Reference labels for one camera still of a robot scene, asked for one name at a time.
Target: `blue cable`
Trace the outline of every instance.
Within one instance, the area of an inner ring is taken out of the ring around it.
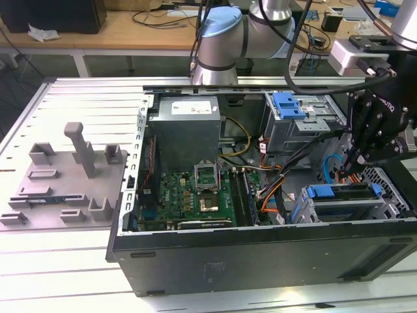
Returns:
[[[338,155],[337,153],[334,153],[332,155],[328,155],[324,158],[323,172],[324,172],[324,178],[326,179],[328,184],[332,183],[332,179],[330,178],[330,174],[328,173],[328,160],[329,160],[329,158],[332,158],[332,157],[338,158],[338,160],[340,162],[343,160],[343,158],[340,155]]]

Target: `white paper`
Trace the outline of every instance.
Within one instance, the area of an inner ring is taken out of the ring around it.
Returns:
[[[44,40],[53,40],[60,38],[58,32],[54,30],[44,31],[43,29],[37,29],[31,26],[31,24],[29,24],[29,29],[30,30],[27,32],[27,34],[40,42],[43,42]]]
[[[175,101],[172,103],[171,114],[211,114],[211,104],[210,101]]]

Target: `black metal panel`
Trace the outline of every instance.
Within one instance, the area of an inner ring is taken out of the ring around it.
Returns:
[[[417,222],[394,222],[126,236],[113,251],[146,296],[372,280],[416,247]]]

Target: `blue latch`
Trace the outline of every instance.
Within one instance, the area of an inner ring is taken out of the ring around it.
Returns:
[[[282,119],[306,118],[306,114],[300,109],[299,102],[292,93],[273,93],[272,97]]]
[[[311,198],[331,198],[334,197],[333,189],[330,185],[315,185],[307,188],[308,196]]]
[[[380,186],[377,183],[372,184],[372,189],[373,189],[374,193],[377,195],[378,198],[380,198],[382,196],[382,189],[380,188]]]

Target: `yellow wire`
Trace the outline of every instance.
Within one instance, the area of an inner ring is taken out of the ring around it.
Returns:
[[[236,125],[239,126],[240,129],[242,129],[245,132],[246,137],[248,138],[248,142],[246,144],[245,149],[243,149],[241,151],[234,152],[234,153],[224,153],[224,154],[221,154],[219,156],[220,157],[237,157],[238,155],[243,155],[247,150],[249,150],[249,147],[250,147],[250,135],[249,135],[249,132],[242,126],[242,124],[240,124],[238,121],[236,121],[232,117],[226,116],[226,119],[230,119],[231,121],[235,122]]]
[[[275,193],[275,191],[284,183],[285,178],[282,180],[282,182],[280,182],[278,185],[276,185],[274,187],[274,189],[272,189],[272,191],[270,192],[270,194],[265,198],[263,204],[262,204],[262,208],[261,208],[261,212],[264,213],[265,212],[265,207],[266,204],[268,203],[269,199],[272,197],[272,195]]]

